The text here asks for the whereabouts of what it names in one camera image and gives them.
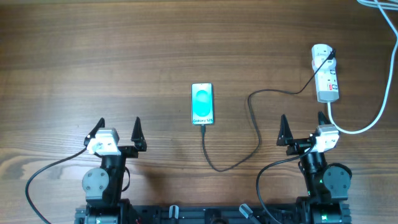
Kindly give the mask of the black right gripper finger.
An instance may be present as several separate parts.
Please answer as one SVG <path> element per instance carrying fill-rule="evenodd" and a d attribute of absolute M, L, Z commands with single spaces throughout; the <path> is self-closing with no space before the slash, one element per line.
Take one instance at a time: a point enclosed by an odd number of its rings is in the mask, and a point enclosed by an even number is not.
<path fill-rule="evenodd" d="M 283 114 L 280 120 L 280 130 L 276 144 L 278 146 L 288 146 L 291 143 L 292 143 L 292 133 L 286 115 Z"/>
<path fill-rule="evenodd" d="M 339 134 L 336 126 L 324 115 L 322 111 L 318 112 L 318 134 Z"/>

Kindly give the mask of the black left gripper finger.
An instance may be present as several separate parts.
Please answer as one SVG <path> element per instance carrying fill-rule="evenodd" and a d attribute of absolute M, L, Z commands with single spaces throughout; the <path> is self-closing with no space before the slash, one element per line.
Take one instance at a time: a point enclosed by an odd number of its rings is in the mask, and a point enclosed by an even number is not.
<path fill-rule="evenodd" d="M 146 152 L 147 143 L 142 132 L 141 119 L 137 116 L 134 127 L 132 130 L 131 141 L 134 143 L 134 147 L 141 152 Z"/>
<path fill-rule="evenodd" d="M 86 135 L 83 145 L 87 146 L 91 139 L 95 138 L 96 133 L 100 128 L 105 127 L 104 118 L 100 118 L 96 126 Z"/>

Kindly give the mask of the blue Galaxy smartphone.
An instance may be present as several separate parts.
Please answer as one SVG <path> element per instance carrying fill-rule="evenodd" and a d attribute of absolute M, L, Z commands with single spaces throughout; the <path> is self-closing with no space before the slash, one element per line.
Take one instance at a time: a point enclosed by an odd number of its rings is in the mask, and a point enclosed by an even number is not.
<path fill-rule="evenodd" d="M 214 120 L 213 85 L 192 84 L 192 124 L 213 124 Z"/>

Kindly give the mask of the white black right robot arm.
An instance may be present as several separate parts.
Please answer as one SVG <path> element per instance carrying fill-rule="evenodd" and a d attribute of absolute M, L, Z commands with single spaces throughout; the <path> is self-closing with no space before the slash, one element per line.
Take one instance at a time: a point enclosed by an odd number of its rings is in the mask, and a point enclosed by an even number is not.
<path fill-rule="evenodd" d="M 327 163 L 325 153 L 335 148 L 340 133 L 326 116 L 318 113 L 319 125 L 307 138 L 295 139 L 286 116 L 280 120 L 278 146 L 286 146 L 288 156 L 299 156 L 298 167 L 305 179 L 308 195 L 296 200 L 299 223 L 352 222 L 348 199 L 352 171 L 340 163 Z"/>

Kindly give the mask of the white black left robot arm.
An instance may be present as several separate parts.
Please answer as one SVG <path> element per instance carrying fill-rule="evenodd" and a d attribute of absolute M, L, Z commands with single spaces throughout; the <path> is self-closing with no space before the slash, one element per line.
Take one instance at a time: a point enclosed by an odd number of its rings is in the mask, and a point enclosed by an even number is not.
<path fill-rule="evenodd" d="M 128 199 L 122 199 L 126 159 L 137 158 L 147 150 L 141 120 L 136 118 L 131 141 L 132 146 L 120 146 L 116 129 L 106 128 L 101 118 L 84 140 L 90 154 L 101 158 L 99 168 L 90 169 L 82 180 L 86 207 L 76 210 L 75 223 L 140 223 L 142 218 Z"/>

